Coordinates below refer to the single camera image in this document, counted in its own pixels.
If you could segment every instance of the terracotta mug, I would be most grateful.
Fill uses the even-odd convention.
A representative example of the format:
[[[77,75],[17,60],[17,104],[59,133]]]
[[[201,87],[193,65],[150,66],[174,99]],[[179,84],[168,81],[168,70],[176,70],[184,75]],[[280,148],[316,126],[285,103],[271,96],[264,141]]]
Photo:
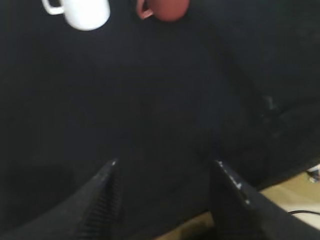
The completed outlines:
[[[190,0],[137,0],[136,13],[141,19],[154,15],[165,22],[173,22],[182,18],[189,6]]]

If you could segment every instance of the white mug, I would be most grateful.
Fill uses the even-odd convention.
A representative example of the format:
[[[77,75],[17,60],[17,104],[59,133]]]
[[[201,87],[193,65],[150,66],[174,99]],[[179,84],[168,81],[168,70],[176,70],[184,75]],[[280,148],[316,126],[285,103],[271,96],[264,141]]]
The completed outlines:
[[[108,0],[60,0],[61,6],[51,6],[42,0],[48,14],[64,14],[66,21],[75,29],[90,31],[100,28],[110,17]]]

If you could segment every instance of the black surface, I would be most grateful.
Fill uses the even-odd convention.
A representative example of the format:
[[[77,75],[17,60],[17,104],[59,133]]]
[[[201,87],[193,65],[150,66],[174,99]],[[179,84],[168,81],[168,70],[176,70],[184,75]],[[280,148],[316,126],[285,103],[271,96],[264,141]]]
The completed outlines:
[[[210,212],[218,239],[319,239],[318,229],[271,202],[223,161],[210,159]]]
[[[163,24],[139,20],[127,0],[111,0],[108,23],[82,32],[46,14],[39,0],[1,1],[0,215],[11,216],[0,220],[1,232],[64,201],[112,158],[124,166],[125,239],[148,239],[207,209],[212,150],[255,186],[311,167],[319,153],[319,44],[312,38],[287,47],[296,30],[286,38],[276,33],[291,18],[271,21],[279,28],[269,32],[273,25],[259,23],[271,15],[258,14],[258,3],[233,4],[199,1],[184,19]],[[243,24],[251,34],[236,38],[224,23],[248,16],[249,5],[256,9]],[[313,13],[308,9],[301,15]],[[281,53],[267,65],[259,52],[263,33]],[[211,44],[216,37],[223,46]],[[270,99],[276,113],[261,109]],[[67,180],[42,169],[59,169]],[[59,193],[29,201],[34,184],[25,175],[38,189],[50,182]],[[39,209],[17,213],[37,201]]]

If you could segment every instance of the mug handle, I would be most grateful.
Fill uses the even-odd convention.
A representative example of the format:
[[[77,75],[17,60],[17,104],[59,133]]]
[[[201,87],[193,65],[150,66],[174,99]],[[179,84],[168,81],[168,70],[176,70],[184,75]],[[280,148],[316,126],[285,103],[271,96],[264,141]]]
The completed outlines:
[[[146,0],[137,0],[136,2],[136,13],[143,20],[154,14],[154,12],[149,8],[144,10],[144,3]]]
[[[65,11],[63,6],[51,6],[49,0],[42,0],[42,4],[44,9],[50,15],[63,14]]]

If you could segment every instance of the light wood surface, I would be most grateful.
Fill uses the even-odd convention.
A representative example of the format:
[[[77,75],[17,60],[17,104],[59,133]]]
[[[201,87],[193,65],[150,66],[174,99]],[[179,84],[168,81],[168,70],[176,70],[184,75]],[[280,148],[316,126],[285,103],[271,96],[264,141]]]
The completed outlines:
[[[295,210],[320,212],[320,184],[311,183],[306,173],[271,186],[261,193],[287,212]],[[304,213],[294,216],[320,230],[320,216]],[[205,232],[213,225],[211,215],[204,213],[156,238],[156,240],[185,240]]]

